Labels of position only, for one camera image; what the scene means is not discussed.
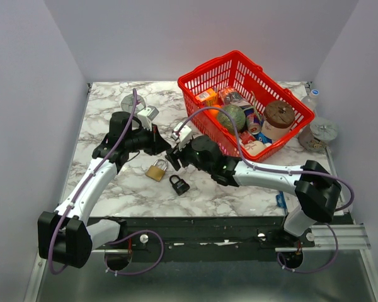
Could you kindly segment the black padlock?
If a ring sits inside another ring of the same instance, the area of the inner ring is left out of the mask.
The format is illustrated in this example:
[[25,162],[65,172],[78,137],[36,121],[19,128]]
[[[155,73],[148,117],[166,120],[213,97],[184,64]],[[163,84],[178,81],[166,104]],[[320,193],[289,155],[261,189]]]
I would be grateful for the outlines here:
[[179,196],[183,195],[190,189],[190,185],[177,175],[171,175],[169,177],[169,182],[171,183],[172,188]]

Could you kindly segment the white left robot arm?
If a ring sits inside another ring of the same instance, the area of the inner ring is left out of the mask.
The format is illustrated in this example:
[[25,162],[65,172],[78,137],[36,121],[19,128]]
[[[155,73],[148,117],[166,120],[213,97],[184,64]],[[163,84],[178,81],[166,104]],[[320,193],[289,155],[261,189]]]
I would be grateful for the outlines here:
[[66,200],[53,212],[44,211],[38,218],[38,251],[43,259],[81,268],[92,250],[108,243],[114,249],[126,244],[127,227],[121,218],[103,217],[89,224],[90,214],[107,185],[114,180],[132,153],[141,151],[158,155],[170,148],[152,121],[158,111],[142,109],[128,124],[130,113],[112,114],[109,131],[93,150],[89,167]]

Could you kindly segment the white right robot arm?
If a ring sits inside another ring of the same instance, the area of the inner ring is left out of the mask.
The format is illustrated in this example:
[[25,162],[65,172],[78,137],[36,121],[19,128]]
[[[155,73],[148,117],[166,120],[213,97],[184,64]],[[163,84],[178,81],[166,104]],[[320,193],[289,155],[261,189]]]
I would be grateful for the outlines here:
[[177,171],[192,165],[222,186],[265,187],[295,196],[298,205],[277,231],[278,241],[286,247],[298,242],[313,224],[330,223],[341,193],[340,183],[314,160],[288,167],[248,162],[224,155],[207,135],[167,150],[166,160]]

